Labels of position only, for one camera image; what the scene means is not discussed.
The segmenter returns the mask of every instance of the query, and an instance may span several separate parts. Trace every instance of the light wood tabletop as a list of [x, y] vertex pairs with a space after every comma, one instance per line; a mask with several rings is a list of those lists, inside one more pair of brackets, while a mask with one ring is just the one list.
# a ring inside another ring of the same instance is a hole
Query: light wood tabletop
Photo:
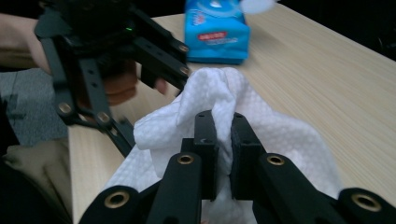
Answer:
[[[183, 40], [183, 15], [156, 21]], [[235, 67], [273, 109], [318, 130], [345, 188], [368, 189], [396, 205], [396, 62], [281, 5], [247, 15], [247, 23], [249, 58]], [[175, 93], [162, 96], [144, 84], [138, 91], [112, 108], [116, 118], [134, 123], [169, 104]], [[72, 127], [69, 141], [77, 223], [123, 157], [96, 130]]]

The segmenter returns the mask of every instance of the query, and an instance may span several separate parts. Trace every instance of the blue packaging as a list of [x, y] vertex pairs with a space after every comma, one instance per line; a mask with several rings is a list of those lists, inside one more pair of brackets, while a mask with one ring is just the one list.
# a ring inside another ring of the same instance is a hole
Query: blue packaging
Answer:
[[185, 43], [194, 63], [236, 63], [248, 57], [250, 28], [239, 0], [188, 0]]

